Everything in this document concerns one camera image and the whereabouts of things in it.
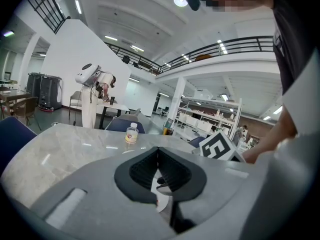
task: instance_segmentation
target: railing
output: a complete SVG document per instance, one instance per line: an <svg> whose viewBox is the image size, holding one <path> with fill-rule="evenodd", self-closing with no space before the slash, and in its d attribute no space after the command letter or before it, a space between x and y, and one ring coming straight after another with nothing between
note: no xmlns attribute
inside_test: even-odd
<svg viewBox="0 0 320 240"><path fill-rule="evenodd" d="M193 62L229 54L270 52L273 53L273 37L251 36L217 42L184 54L162 65L159 74Z"/></svg>
<svg viewBox="0 0 320 240"><path fill-rule="evenodd" d="M66 18L61 13L55 0L28 0L33 9L56 34Z"/></svg>
<svg viewBox="0 0 320 240"><path fill-rule="evenodd" d="M122 61L124 61L124 56L128 56L130 61L129 64L133 65L134 67L138 69L145 70L153 75L159 75L160 73L160 65L153 62L150 59L147 59L145 57L142 57L138 54L136 54L133 51L121 48L117 45L104 42L109 46L109 48L120 58Z"/></svg>

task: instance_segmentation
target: metal shelving unit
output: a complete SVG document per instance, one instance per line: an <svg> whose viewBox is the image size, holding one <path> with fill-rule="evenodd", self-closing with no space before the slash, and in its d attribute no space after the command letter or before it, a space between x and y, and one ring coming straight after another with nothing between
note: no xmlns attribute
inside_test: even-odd
<svg viewBox="0 0 320 240"><path fill-rule="evenodd" d="M242 99L239 99L239 103L236 102L230 102L230 101L221 101L221 100L215 100L215 99L199 99L199 98L192 98L192 97L183 97L182 98L183 102L187 102L187 105L184 107L180 107L178 109L178 111L185 111L185 113L189 112L189 113L193 113L193 114L197 114L200 115L202 119L206 119L206 120L211 120L215 123L222 123L224 126L230 128L231 130L229 131L229 139L232 140L238 123L239 123L239 119L240 119L240 114L241 114L241 110L242 110ZM223 119L214 115L210 115L204 112L199 112L196 110L192 110L189 108L189 105L193 105L193 106L197 106L199 108L208 108L208 109L215 109L215 110L220 110L221 112L227 112L230 113L230 109L233 109L234 112L236 112L234 121L229 121L227 119ZM207 133L208 135L212 135L211 132L206 132L203 130L200 130L199 128L192 126L190 124L187 124L188 126L198 130L198 131L202 131Z"/></svg>

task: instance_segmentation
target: person's arm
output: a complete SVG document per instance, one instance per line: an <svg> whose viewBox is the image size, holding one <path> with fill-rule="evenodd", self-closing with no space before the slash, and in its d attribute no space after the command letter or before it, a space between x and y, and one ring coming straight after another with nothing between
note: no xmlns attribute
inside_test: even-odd
<svg viewBox="0 0 320 240"><path fill-rule="evenodd" d="M109 88L109 85L107 85L106 83L103 84L103 100L104 101L108 101L109 100L109 97L108 97L108 88Z"/></svg>
<svg viewBox="0 0 320 240"><path fill-rule="evenodd" d="M287 138L293 138L296 134L295 124L289 112L285 106L283 106L276 125L258 145L243 152L243 158L247 163L254 164L261 153L275 150L281 141Z"/></svg>

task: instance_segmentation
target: person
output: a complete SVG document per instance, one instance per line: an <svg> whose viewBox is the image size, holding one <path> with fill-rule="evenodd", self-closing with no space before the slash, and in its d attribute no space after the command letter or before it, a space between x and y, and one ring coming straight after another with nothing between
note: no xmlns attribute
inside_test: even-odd
<svg viewBox="0 0 320 240"><path fill-rule="evenodd" d="M110 101L108 89L115 87L116 77L110 73L101 72L97 82L98 85L102 87L101 98L106 102ZM95 128L98 97L99 91L96 90L96 86L83 86L81 94L81 114L82 126L85 128Z"/></svg>
<svg viewBox="0 0 320 240"><path fill-rule="evenodd" d="M272 9L276 25L273 50L280 70L282 95L286 94L304 69L309 72L312 67L310 61L315 62L313 72L320 68L319 30L314 22L318 14L318 0L212 0L212 5L219 9L228 7L228 10L233 8L237 11L260 6ZM257 146L243 153L248 163L255 163L261 153L273 151L284 139L296 136L299 118L295 117L294 123L292 113L293 109L289 112L283 105L278 122L267 136Z"/></svg>
<svg viewBox="0 0 320 240"><path fill-rule="evenodd" d="M233 143L238 146L239 141L242 137L245 137L244 133L248 129L246 125L243 125L238 128L238 130L235 132L234 137L233 137Z"/></svg>

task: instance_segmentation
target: ceiling light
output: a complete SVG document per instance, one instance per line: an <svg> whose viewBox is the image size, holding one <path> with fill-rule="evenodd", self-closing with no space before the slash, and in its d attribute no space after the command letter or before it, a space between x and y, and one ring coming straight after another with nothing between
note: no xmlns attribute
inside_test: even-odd
<svg viewBox="0 0 320 240"><path fill-rule="evenodd" d="M79 14L82 14L81 8L80 8L80 4L79 4L79 1L78 1L78 0L75 0L75 5L76 5L76 8L77 8L77 10L78 10L78 13L79 13Z"/></svg>
<svg viewBox="0 0 320 240"><path fill-rule="evenodd" d="M192 62L186 55L184 55L184 54L181 54L188 62Z"/></svg>
<svg viewBox="0 0 320 240"><path fill-rule="evenodd" d="M173 0L176 6L185 7L188 2L186 0Z"/></svg>
<svg viewBox="0 0 320 240"><path fill-rule="evenodd" d="M140 49L139 47L136 47L136 46L134 46L134 45L132 45L131 46L132 48L135 48L135 49L137 49L137 50L139 50L139 51L141 51L141 52L144 52L145 50L142 50L142 49Z"/></svg>
<svg viewBox="0 0 320 240"><path fill-rule="evenodd" d="M132 81L136 81L136 82L140 83L139 80L133 79L133 78L131 78L131 77L129 77L129 79L132 80Z"/></svg>
<svg viewBox="0 0 320 240"><path fill-rule="evenodd" d="M3 35L4 35L5 37L8 37L8 36L11 36L11 35L13 35L13 34L14 34L13 31L8 31L8 32L5 32Z"/></svg>
<svg viewBox="0 0 320 240"><path fill-rule="evenodd" d="M221 94L222 98L224 99L224 101L226 102L228 99L228 96L226 94Z"/></svg>
<svg viewBox="0 0 320 240"><path fill-rule="evenodd" d="M118 39L113 38L113 37L111 37L111 36L107 36L107 35L105 35L104 37L105 37L105 38L109 38L109 39L114 40L114 41L118 41Z"/></svg>
<svg viewBox="0 0 320 240"><path fill-rule="evenodd" d="M169 97L168 95L163 94L162 92L159 92L159 94L161 94L161 95L163 95L163 96L166 96L166 97Z"/></svg>
<svg viewBox="0 0 320 240"><path fill-rule="evenodd" d="M282 111L282 106L279 107L279 108L278 108L276 111L274 111L273 113L274 113L275 115L277 115L277 114L279 114L281 111Z"/></svg>

